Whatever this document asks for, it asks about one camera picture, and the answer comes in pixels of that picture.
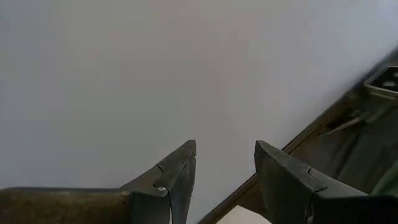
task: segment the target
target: wooden edge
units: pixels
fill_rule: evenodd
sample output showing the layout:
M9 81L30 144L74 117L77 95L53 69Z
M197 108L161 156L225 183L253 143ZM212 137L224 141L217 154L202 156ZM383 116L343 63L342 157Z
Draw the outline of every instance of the wooden edge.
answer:
M398 57L398 47L387 54L379 63L373 66L368 73L349 91L347 91L340 99L327 108L317 119L310 123L300 134L298 134L291 142L289 142L282 150L290 154L301 143L313 135L320 127L325 126L332 121L336 116L344 112L344 105L356 97L357 92L362 88L362 83L369 78L374 72L381 69L383 66L388 65ZM248 190L252 189L257 184L256 174L250 177L242 186L235 190L227 199L222 201L215 207L209 214L203 217L198 224L215 224L220 221L229 211L231 211L238 204L238 200Z

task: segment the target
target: white surface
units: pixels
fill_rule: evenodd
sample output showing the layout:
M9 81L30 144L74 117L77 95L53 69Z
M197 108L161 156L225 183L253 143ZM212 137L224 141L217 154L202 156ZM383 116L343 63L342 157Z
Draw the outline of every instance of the white surface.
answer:
M2 0L0 187L119 187L196 139L196 223L396 46L396 2Z
M271 224L261 215L237 205L217 224Z

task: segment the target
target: white wall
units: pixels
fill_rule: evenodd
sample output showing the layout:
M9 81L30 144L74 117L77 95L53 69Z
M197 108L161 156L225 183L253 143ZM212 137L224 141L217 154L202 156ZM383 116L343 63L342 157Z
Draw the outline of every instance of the white wall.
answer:
M1 0L0 186L119 187L187 139L188 223L398 44L395 0Z

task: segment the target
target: gray surface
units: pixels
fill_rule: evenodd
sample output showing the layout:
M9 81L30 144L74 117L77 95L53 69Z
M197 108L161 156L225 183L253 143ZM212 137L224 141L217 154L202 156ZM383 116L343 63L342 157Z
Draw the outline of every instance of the gray surface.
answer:
M396 46L395 2L2 0L0 187L117 187L195 138L195 223Z

